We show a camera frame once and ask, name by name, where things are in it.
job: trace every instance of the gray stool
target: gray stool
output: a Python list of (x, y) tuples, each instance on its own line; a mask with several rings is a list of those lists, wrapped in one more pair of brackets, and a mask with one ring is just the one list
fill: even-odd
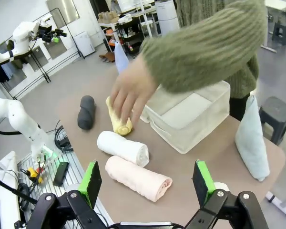
[(279, 22), (275, 23), (272, 40), (277, 40), (278, 42), (281, 42), (282, 45), (286, 45), (286, 25), (282, 25)]
[(259, 109), (261, 123), (268, 123), (273, 128), (270, 141), (279, 145), (286, 132), (286, 103), (272, 96)]

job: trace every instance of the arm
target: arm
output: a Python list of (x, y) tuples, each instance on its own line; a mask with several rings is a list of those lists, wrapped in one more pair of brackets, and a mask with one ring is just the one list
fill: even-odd
[(263, 43), (266, 23), (264, 0), (238, 0), (204, 21), (146, 41), (142, 54), (157, 84), (191, 91), (240, 70)]

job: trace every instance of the fabric storage bin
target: fabric storage bin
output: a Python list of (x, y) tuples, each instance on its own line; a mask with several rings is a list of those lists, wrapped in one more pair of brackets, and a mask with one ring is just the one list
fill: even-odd
[(186, 154), (229, 116), (230, 85), (221, 81), (194, 92), (171, 94), (159, 87), (141, 119)]

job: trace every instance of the screw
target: screw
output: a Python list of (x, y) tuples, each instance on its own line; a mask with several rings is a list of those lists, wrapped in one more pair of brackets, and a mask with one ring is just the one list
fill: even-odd
[(219, 197), (223, 197), (223, 196), (224, 196), (224, 193), (223, 193), (222, 191), (219, 191), (219, 192), (217, 193), (217, 195), (218, 195)]
[(244, 197), (244, 199), (249, 199), (249, 195), (248, 194), (244, 194), (243, 197)]

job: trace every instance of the human hand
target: human hand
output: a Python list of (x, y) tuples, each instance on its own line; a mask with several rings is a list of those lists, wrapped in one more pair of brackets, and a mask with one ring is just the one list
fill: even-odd
[(122, 123), (127, 122), (133, 110), (132, 123), (137, 124), (144, 106), (157, 87), (143, 57), (139, 55), (118, 76), (110, 95), (111, 106)]

